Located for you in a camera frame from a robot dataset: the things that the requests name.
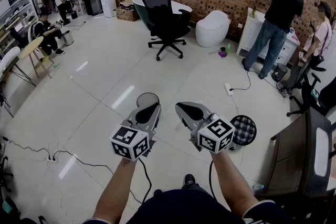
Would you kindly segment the black tufted round stool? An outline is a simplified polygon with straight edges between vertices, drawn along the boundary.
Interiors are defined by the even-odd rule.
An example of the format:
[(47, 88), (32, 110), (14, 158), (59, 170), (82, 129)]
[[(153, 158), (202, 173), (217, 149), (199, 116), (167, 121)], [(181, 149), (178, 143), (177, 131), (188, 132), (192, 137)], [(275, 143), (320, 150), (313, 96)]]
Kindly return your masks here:
[(238, 146), (247, 146), (256, 138), (256, 124), (250, 117), (238, 115), (232, 118), (230, 123), (235, 127), (234, 136), (229, 146), (230, 151), (234, 151)]

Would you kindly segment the printed cardboard box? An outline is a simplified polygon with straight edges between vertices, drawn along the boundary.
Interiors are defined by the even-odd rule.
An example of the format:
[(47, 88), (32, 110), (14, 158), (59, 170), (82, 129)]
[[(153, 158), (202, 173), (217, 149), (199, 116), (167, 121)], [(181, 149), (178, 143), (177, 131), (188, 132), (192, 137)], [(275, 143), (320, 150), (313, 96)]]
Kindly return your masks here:
[(116, 9), (117, 19), (126, 20), (129, 22), (134, 22), (140, 19), (139, 15), (135, 10), (124, 9), (122, 7), (118, 7)]

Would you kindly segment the black hairpin leg table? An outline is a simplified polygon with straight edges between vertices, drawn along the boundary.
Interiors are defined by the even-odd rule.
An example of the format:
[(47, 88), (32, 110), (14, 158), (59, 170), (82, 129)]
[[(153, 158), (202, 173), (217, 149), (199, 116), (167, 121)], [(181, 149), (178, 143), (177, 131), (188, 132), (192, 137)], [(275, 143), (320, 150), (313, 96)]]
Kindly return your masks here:
[(5, 79), (8, 77), (10, 73), (14, 74), (15, 76), (19, 77), (20, 79), (26, 81), (27, 83), (36, 86), (32, 79), (18, 66), (19, 58), (16, 57), (14, 60), (12, 60), (9, 65), (6, 67), (5, 71), (3, 72), (1, 78), (0, 78), (0, 84), (5, 81)]

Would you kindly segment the steel pedal bin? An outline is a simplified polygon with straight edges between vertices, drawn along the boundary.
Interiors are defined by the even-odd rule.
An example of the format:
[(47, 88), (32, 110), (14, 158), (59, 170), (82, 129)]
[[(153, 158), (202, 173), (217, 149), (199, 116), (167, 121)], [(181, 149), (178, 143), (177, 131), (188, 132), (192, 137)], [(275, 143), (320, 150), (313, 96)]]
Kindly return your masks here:
[(74, 43), (74, 38), (72, 36), (72, 33), (69, 30), (65, 31), (62, 34), (62, 37), (65, 43), (65, 46), (70, 46)]

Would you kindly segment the round wooden side table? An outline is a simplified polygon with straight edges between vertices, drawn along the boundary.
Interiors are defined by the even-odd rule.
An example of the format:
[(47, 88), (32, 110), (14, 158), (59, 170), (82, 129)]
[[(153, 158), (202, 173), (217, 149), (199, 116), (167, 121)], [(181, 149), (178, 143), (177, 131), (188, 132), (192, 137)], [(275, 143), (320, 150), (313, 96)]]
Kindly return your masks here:
[[(48, 68), (46, 67), (46, 64), (48, 62), (51, 62), (52, 64), (54, 61), (44, 52), (42, 48), (40, 48), (40, 44), (43, 42), (44, 38), (43, 36), (38, 37), (31, 41), (19, 54), (19, 59), (29, 58), (31, 65), (33, 67), (33, 70), (36, 74), (36, 77), (39, 78), (39, 74), (37, 72), (38, 68), (42, 68), (43, 71), (48, 75), (49, 78), (51, 78), (51, 75)], [(36, 51), (40, 51), (42, 53), (42, 58), (40, 59), (36, 53)]]

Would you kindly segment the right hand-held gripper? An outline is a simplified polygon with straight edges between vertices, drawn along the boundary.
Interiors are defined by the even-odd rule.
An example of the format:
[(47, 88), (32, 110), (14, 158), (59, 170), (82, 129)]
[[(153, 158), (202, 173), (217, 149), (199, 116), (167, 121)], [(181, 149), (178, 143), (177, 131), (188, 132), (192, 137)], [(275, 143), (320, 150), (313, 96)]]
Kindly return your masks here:
[[(218, 154), (232, 142), (235, 127), (226, 118), (221, 118), (216, 113), (211, 114), (205, 105), (178, 102), (175, 111), (184, 126), (193, 129), (190, 141), (199, 151), (207, 149)], [(195, 120), (201, 120), (196, 127)]]

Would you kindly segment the small black mesh bin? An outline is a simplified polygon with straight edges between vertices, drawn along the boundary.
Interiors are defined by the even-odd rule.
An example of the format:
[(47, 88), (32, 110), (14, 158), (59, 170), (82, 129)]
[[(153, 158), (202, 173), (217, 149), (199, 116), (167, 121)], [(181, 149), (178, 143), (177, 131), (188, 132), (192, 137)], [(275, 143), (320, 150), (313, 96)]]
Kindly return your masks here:
[(283, 79), (287, 72), (287, 67), (284, 64), (277, 63), (276, 65), (274, 65), (274, 70), (271, 77), (275, 82), (279, 82)]

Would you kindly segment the black mini fridge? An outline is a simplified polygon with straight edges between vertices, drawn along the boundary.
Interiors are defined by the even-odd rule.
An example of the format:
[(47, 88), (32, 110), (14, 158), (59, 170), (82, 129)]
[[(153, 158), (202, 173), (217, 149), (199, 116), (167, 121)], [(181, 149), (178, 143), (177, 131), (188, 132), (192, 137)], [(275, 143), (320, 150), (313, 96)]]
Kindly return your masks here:
[(102, 12), (101, 0), (90, 0), (90, 4), (93, 16)]

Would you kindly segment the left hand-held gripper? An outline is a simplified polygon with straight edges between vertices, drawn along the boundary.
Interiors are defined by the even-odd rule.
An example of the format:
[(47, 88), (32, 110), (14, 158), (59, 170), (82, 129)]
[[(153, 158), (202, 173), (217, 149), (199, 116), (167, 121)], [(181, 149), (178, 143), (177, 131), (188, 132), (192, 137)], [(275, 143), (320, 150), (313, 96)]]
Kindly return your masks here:
[(118, 124), (109, 137), (113, 152), (131, 161), (147, 157), (155, 143), (152, 138), (160, 114), (161, 105), (158, 102), (133, 110), (128, 120)]

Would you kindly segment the white shelving unit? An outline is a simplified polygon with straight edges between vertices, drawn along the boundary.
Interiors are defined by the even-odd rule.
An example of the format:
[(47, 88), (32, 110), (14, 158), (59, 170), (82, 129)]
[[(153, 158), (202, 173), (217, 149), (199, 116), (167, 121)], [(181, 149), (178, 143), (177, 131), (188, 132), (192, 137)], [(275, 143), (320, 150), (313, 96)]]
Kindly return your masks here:
[(25, 35), (28, 27), (37, 21), (33, 0), (14, 0), (0, 16), (0, 52), (2, 54), (17, 45), (11, 35), (13, 28), (18, 34)]

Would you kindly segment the person's black right shoe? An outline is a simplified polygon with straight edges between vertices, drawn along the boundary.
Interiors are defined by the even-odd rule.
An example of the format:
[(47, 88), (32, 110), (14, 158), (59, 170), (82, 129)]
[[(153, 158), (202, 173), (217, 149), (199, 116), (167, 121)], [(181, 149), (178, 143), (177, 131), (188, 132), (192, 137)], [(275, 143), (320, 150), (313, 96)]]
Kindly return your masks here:
[(182, 189), (189, 189), (195, 186), (195, 184), (195, 177), (192, 174), (186, 174), (184, 177), (184, 185), (182, 186)]

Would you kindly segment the white egg-shaped toilet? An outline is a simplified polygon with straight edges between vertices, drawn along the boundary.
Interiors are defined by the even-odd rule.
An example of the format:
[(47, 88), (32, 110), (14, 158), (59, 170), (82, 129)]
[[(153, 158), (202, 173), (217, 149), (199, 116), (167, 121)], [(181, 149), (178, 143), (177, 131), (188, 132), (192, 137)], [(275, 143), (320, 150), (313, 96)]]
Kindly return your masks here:
[(230, 22), (226, 13), (219, 10), (211, 11), (196, 23), (195, 35), (198, 44), (204, 48), (219, 45), (228, 33)]

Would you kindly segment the black mesh waste bin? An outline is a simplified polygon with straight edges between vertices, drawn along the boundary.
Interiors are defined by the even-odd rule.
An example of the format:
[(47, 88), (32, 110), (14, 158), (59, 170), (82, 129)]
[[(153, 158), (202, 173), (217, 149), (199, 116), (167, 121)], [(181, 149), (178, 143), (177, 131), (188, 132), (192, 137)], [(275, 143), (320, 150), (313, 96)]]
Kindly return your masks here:
[(140, 96), (138, 96), (136, 100), (137, 107), (143, 109), (159, 103), (160, 103), (159, 97), (152, 92), (145, 92)]

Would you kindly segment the white vanity cabinet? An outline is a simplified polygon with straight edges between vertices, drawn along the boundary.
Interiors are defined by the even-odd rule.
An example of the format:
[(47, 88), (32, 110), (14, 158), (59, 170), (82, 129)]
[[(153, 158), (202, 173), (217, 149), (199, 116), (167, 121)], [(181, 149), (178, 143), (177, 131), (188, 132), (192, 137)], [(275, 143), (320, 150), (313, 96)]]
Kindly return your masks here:
[[(265, 20), (265, 14), (259, 11), (255, 11), (255, 16), (252, 15), (252, 8), (248, 8), (247, 19), (244, 25), (244, 30), (239, 41), (239, 46), (237, 48), (236, 54), (239, 55), (241, 51), (249, 52), (253, 46), (259, 31), (261, 30), (262, 24)], [(286, 65), (293, 53), (296, 51), (297, 47), (300, 46), (300, 42), (295, 35), (295, 31), (287, 34), (284, 45), (276, 58), (274, 65), (278, 63)]]

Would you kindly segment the white oval cushion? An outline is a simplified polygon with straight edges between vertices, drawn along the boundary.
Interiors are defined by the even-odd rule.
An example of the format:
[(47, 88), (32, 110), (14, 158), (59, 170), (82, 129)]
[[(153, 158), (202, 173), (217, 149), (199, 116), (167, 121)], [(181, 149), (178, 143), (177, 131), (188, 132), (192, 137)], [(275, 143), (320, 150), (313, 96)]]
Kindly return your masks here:
[(13, 47), (4, 55), (2, 60), (0, 60), (0, 76), (5, 72), (6, 68), (11, 64), (11, 62), (17, 58), (20, 54), (19, 47)]

